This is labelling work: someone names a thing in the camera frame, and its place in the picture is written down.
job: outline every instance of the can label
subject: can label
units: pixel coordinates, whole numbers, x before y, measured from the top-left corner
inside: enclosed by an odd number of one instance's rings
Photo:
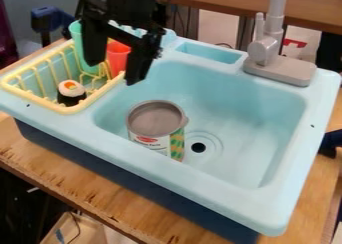
[[[128,131],[129,139],[172,159],[182,161],[184,156],[184,129],[162,137],[140,136]]]

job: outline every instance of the toy sink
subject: toy sink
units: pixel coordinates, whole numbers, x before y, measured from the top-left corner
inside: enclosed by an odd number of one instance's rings
[[[280,235],[317,153],[340,77],[319,69],[309,87],[290,86],[244,73],[246,56],[175,37],[144,81],[128,87],[119,76],[80,111],[61,114],[5,89],[0,109],[260,233]],[[150,99],[172,101],[189,118],[182,163],[127,139],[128,111]]]

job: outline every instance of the dish rack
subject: dish rack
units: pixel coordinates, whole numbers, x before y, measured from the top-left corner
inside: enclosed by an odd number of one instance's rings
[[[120,72],[112,78],[107,61],[99,65],[95,74],[84,72],[74,42],[70,40],[4,76],[0,85],[6,91],[45,108],[60,114],[72,114],[94,103],[123,77],[124,72]],[[58,84],[68,79],[81,83],[87,92],[86,99],[71,107],[59,104],[56,99]]]

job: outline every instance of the cup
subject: cup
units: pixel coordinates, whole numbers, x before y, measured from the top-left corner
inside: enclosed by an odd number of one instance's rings
[[[107,59],[112,77],[116,77],[120,71],[126,70],[127,56],[131,48],[118,42],[112,41],[107,45]]]
[[[75,43],[77,57],[79,59],[79,62],[83,71],[87,73],[97,73],[99,71],[99,66],[98,65],[89,66],[87,62],[84,60],[81,28],[82,26],[79,21],[75,21],[69,25],[69,31]]]

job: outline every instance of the green cup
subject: green cup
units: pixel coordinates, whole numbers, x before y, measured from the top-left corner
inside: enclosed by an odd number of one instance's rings
[[[72,39],[75,43],[76,53],[83,71],[87,73],[97,73],[99,71],[99,66],[89,66],[87,62],[84,60],[83,54],[83,43],[82,43],[82,31],[81,24],[79,21],[75,21],[69,25],[69,31],[72,36]]]

